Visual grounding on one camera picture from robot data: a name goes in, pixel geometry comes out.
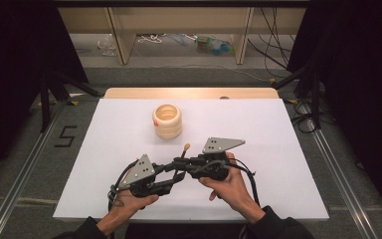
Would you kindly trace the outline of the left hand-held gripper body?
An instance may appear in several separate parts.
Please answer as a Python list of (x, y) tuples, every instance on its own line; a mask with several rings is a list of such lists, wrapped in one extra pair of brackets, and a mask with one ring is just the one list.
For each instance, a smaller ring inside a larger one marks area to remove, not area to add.
[(117, 184), (118, 190), (129, 189), (136, 197), (145, 197), (149, 195), (163, 196), (169, 194), (173, 186), (167, 184), (168, 180), (156, 182), (156, 173), (147, 154), (132, 164), (132, 167), (126, 171), (126, 175), (120, 178)]

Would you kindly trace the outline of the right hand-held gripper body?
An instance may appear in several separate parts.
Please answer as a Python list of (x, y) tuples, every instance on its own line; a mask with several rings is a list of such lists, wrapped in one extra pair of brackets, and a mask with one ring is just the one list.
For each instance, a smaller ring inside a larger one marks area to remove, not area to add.
[(189, 159), (189, 173), (193, 178), (209, 177), (222, 181), (228, 174), (230, 159), (226, 151), (244, 144), (244, 139), (209, 137), (202, 153)]

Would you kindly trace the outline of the person's right hand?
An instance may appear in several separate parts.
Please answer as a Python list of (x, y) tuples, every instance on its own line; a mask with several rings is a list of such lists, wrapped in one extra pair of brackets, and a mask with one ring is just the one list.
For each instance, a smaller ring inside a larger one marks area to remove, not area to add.
[(199, 182), (212, 189), (209, 196), (210, 201), (220, 197), (249, 223), (254, 224), (265, 216), (264, 210), (249, 194), (240, 169), (230, 168), (229, 175), (223, 181), (201, 177)]

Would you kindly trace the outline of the person's left hand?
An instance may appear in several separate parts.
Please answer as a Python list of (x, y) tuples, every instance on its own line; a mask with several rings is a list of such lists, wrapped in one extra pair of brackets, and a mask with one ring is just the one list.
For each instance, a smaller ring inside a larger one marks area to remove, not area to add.
[(107, 230), (114, 230), (124, 224), (136, 212), (154, 203), (158, 198), (158, 195), (136, 197), (129, 189), (120, 190), (112, 207), (100, 224), (106, 223)]

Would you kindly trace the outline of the cream ribbed wooden cup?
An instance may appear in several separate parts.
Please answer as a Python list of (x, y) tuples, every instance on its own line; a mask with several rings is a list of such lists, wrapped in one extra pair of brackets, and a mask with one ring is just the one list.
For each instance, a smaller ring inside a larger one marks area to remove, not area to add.
[(177, 137), (182, 132), (182, 113), (175, 105), (158, 106), (152, 115), (156, 134), (164, 139)]

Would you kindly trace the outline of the white board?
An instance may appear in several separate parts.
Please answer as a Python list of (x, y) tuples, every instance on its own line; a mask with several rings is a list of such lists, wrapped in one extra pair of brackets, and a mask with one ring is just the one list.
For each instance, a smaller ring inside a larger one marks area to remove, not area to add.
[(101, 218), (107, 194), (124, 169), (143, 154), (158, 164), (201, 153), (209, 137), (244, 139), (234, 155), (255, 175), (260, 201), (281, 218), (325, 220), (327, 210), (280, 99), (177, 100), (182, 132), (174, 139), (155, 133), (152, 114), (160, 100), (98, 102), (55, 218)]

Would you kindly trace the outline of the person's dark trousers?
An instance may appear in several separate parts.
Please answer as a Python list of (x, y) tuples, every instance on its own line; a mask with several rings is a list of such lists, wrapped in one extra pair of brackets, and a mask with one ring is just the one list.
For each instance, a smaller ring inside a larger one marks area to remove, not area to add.
[(125, 239), (257, 239), (246, 224), (131, 223)]

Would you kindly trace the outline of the black metal stand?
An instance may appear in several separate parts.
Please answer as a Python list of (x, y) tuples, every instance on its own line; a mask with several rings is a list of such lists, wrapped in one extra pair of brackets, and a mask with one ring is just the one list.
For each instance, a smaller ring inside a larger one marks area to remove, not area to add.
[(273, 84), (275, 90), (286, 86), (294, 80), (298, 83), (293, 91), (298, 99), (311, 97), (311, 112), (308, 114), (315, 129), (321, 129), (319, 121), (319, 79), (315, 69), (315, 63), (308, 62), (301, 69), (292, 73), (278, 83)]
[(65, 84), (71, 85), (92, 97), (102, 97), (102, 93), (86, 86), (84, 83), (81, 83), (62, 72), (46, 72), (41, 79), (40, 90), (42, 107), (41, 132), (44, 132), (51, 123), (49, 94), (52, 94), (58, 102), (66, 102), (70, 98), (70, 95), (65, 88)]

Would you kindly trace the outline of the clear plastic bag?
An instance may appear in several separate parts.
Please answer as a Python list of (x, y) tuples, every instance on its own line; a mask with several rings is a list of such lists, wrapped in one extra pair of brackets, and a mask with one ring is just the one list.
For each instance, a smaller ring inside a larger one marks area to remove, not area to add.
[(96, 45), (103, 56), (114, 57), (117, 55), (116, 46), (112, 34), (104, 34), (97, 41)]

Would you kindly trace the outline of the light wooden shelf unit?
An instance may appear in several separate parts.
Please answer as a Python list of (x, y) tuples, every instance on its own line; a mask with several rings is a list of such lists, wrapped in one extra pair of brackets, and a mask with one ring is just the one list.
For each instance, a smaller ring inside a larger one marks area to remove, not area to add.
[(72, 34), (111, 34), (118, 60), (128, 63), (138, 34), (229, 34), (236, 63), (244, 63), (247, 39), (267, 34), (273, 27), (281, 35), (295, 35), (303, 8), (280, 7), (61, 7), (59, 12)]

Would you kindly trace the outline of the black curtain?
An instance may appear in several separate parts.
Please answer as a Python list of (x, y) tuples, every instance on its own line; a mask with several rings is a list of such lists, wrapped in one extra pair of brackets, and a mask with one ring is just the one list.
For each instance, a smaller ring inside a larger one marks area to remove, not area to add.
[(316, 68), (341, 130), (382, 197), (382, 0), (310, 0), (288, 69), (305, 65), (326, 29)]
[(0, 0), (0, 161), (48, 72), (88, 78), (58, 8)]

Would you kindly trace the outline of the metal floor rail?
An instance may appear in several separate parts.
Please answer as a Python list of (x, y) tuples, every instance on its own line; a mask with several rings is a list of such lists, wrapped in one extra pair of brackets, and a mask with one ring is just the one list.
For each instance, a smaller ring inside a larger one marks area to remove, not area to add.
[(25, 185), (30, 178), (39, 158), (41, 157), (43, 150), (50, 138), (50, 134), (54, 130), (55, 123), (58, 120), (59, 115), (63, 111), (66, 103), (56, 103), (54, 111), (51, 113), (51, 119), (45, 128), (41, 129), (34, 146), (29, 152), (29, 155), (24, 160), (21, 169), (18, 171), (17, 177), (11, 184), (6, 195), (0, 200), (0, 234), (2, 233), (8, 219), (13, 212), (19, 196), (25, 188)]
[(308, 115), (307, 125), (312, 132), (314, 140), (319, 148), (323, 159), (331, 173), (333, 180), (345, 202), (358, 231), (363, 239), (378, 239), (378, 236), (373, 229), (371, 220), (363, 209), (360, 201), (355, 195), (348, 179), (344, 175), (328, 141), (326, 140), (322, 130), (320, 129), (319, 121), (314, 119), (314, 110), (308, 105), (300, 106), (301, 112)]

